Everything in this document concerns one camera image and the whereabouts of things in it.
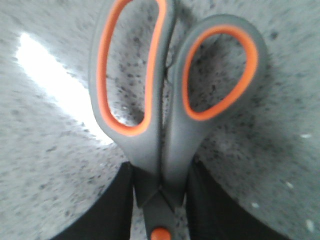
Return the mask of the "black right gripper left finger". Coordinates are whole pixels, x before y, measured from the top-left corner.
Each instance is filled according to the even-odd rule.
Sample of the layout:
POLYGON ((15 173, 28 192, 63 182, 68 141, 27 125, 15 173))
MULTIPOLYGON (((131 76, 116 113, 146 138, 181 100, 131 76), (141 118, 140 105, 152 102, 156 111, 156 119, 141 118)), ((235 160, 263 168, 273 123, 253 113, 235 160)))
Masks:
POLYGON ((129 240, 133 214, 133 166, 124 162, 94 205, 54 240, 129 240))

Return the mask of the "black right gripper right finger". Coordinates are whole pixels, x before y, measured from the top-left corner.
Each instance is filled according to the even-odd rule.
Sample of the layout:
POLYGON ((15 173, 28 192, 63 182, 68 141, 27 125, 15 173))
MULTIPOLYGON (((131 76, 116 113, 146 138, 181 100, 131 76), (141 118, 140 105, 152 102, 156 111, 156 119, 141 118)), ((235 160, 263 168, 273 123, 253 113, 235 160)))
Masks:
POLYGON ((186 184, 186 216, 192 240, 286 240, 233 200, 201 161, 193 161, 186 184))

